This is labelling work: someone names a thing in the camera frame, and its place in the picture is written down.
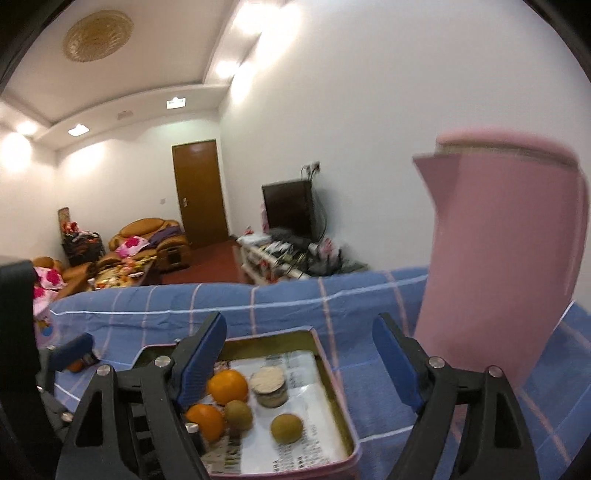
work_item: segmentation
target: pink pitcher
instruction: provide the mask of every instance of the pink pitcher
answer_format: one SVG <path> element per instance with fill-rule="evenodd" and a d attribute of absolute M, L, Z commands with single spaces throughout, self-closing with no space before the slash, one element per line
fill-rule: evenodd
<path fill-rule="evenodd" d="M 571 302 L 589 199 L 577 155 L 534 135 L 440 135 L 415 158 L 433 198 L 433 252 L 415 338 L 456 368 L 529 376 Z"/>

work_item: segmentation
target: red floor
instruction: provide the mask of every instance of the red floor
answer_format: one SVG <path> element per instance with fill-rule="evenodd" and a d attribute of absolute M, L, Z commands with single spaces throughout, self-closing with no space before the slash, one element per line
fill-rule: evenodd
<path fill-rule="evenodd" d="M 191 251 L 191 266 L 162 276 L 163 284 L 174 283 L 244 283 L 234 260 L 232 240 Z"/>

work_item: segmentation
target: small orange object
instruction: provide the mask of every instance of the small orange object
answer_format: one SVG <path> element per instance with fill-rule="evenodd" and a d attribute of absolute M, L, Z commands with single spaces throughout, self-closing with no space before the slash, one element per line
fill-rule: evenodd
<path fill-rule="evenodd" d="M 236 370 L 222 370 L 207 382 L 207 391 L 220 405 L 232 400 L 245 402 L 248 399 L 248 382 Z"/>
<path fill-rule="evenodd" d="M 199 425 L 202 435 L 208 442 L 217 442 L 226 429 L 222 412 L 212 405 L 197 403 L 187 410 L 185 417 Z"/>

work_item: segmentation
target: door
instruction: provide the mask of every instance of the door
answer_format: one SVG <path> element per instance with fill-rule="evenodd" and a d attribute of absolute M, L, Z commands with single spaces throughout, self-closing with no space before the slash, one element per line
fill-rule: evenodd
<path fill-rule="evenodd" d="M 174 176 L 191 248 L 228 240 L 215 140 L 173 147 Z"/>

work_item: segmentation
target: purple cloth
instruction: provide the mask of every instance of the purple cloth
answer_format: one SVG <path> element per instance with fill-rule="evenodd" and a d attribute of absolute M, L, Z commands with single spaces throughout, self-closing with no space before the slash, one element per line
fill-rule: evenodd
<path fill-rule="evenodd" d="M 146 245 L 142 250 L 144 250 L 146 248 L 156 248 L 157 246 L 159 246 L 159 244 L 163 240 L 166 240 L 167 238 L 170 238 L 172 236 L 182 235 L 182 234 L 183 234 L 183 231 L 181 230 L 181 228 L 178 225 L 168 226 L 166 228 L 163 228 L 162 230 L 158 230 L 154 235 L 152 235 L 150 237 L 149 244 Z"/>

